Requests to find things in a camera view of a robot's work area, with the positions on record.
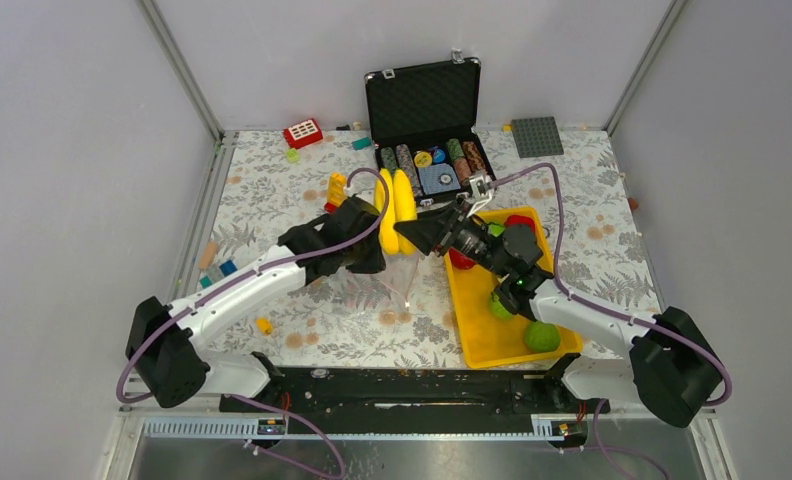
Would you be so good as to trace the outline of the red toy pepper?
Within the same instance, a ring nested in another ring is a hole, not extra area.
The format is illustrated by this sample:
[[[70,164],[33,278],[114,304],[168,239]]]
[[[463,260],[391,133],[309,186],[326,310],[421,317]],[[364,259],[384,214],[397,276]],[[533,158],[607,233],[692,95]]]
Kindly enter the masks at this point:
[[[536,224],[534,220],[526,215],[514,214],[508,216],[505,221],[505,226],[510,228],[515,225],[524,225],[527,226],[532,232],[536,231]]]

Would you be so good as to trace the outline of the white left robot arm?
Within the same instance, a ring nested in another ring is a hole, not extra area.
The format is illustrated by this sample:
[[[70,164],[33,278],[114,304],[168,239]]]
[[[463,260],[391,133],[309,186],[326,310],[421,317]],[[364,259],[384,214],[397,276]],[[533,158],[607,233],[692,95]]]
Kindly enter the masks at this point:
[[[169,304],[156,297],[142,301],[126,342],[125,371],[136,372],[148,391],[132,400],[152,398],[173,408],[199,393],[236,394],[260,411],[276,407],[283,387],[263,355],[236,356],[210,345],[268,301],[340,269],[383,271],[380,222],[377,208],[352,196],[334,212],[290,228],[255,261],[217,283]]]

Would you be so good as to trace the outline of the green striped toy watermelon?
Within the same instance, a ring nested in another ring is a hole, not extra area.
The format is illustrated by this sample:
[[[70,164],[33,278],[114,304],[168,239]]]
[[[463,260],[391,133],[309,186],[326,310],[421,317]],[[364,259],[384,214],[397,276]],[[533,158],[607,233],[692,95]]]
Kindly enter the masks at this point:
[[[488,223],[487,227],[488,227],[488,232],[494,237],[501,236],[504,233],[504,231],[506,230],[506,226],[505,225],[499,224],[499,223],[496,223],[496,222]]]

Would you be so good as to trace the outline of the red toy apple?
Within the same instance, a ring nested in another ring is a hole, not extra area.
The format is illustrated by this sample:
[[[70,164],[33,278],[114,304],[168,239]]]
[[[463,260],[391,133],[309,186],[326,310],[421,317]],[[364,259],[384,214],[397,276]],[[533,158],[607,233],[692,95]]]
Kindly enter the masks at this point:
[[[458,270],[469,270],[476,265],[473,260],[454,248],[449,249],[448,257],[452,266]]]

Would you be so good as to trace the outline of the clear zip top bag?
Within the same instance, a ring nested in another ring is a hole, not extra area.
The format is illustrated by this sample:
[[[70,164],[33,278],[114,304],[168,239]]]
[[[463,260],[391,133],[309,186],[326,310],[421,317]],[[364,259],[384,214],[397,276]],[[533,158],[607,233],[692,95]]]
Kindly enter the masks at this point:
[[[386,255],[384,270],[372,277],[384,286],[398,306],[408,310],[411,307],[411,295],[419,275],[419,267],[424,258],[421,253]]]

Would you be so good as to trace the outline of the yellow toy banana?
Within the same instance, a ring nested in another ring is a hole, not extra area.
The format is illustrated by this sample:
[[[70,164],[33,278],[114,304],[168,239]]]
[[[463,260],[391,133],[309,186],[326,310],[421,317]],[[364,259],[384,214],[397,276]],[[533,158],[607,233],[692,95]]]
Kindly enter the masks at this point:
[[[417,207],[414,193],[407,174],[396,169],[391,173],[388,169],[382,168],[380,175],[384,182],[378,181],[374,191],[374,206],[381,210],[385,203],[384,187],[389,193],[389,203],[384,213],[378,229],[378,241],[381,249],[388,255],[410,255],[416,252],[416,248],[403,236],[394,230],[394,224],[404,220],[415,220],[417,218]]]

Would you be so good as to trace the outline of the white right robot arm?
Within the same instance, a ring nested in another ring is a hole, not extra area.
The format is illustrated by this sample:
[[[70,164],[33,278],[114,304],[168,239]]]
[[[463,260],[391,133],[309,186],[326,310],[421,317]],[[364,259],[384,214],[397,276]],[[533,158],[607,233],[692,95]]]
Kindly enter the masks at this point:
[[[624,312],[579,294],[558,269],[540,266],[546,254],[535,229],[514,224],[495,235],[468,210],[468,203],[454,202],[394,228],[424,254],[454,249],[501,278],[494,293],[507,311],[575,331],[616,356],[602,364],[579,357],[550,379],[545,396],[555,410],[569,412],[590,399],[635,402],[683,428],[702,408],[731,397],[730,375],[689,314],[675,307]]]

